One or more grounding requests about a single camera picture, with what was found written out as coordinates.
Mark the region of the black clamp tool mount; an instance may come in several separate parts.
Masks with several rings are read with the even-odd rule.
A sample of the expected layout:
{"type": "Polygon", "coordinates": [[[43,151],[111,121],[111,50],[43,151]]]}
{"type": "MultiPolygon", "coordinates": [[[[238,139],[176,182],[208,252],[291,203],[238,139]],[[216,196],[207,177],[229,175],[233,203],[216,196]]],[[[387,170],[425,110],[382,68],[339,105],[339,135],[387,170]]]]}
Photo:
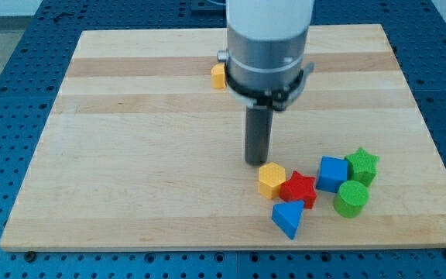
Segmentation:
{"type": "Polygon", "coordinates": [[[294,103],[302,94],[308,76],[314,71],[315,62],[302,68],[297,77],[288,85],[275,89],[253,89],[239,84],[226,74],[228,92],[249,109],[272,109],[282,112],[294,103]]]}

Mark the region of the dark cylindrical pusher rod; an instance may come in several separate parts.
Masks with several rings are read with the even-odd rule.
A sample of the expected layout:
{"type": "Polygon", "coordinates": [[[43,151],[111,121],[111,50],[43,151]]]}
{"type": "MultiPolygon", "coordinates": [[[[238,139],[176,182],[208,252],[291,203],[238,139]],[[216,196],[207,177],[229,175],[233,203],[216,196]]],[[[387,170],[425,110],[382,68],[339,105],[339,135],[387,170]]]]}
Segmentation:
{"type": "Polygon", "coordinates": [[[261,166],[267,161],[273,111],[267,108],[247,108],[245,113],[245,162],[261,166]]]}

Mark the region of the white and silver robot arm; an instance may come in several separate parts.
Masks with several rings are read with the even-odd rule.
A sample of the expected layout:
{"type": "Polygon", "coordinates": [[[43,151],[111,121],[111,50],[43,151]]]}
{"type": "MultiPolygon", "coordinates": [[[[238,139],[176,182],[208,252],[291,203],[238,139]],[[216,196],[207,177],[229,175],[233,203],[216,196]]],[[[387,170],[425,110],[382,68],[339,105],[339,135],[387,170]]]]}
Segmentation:
{"type": "Polygon", "coordinates": [[[274,112],[301,95],[314,64],[304,64],[314,0],[228,0],[227,47],[218,52],[228,91],[246,107],[245,162],[267,161],[274,112]]]}

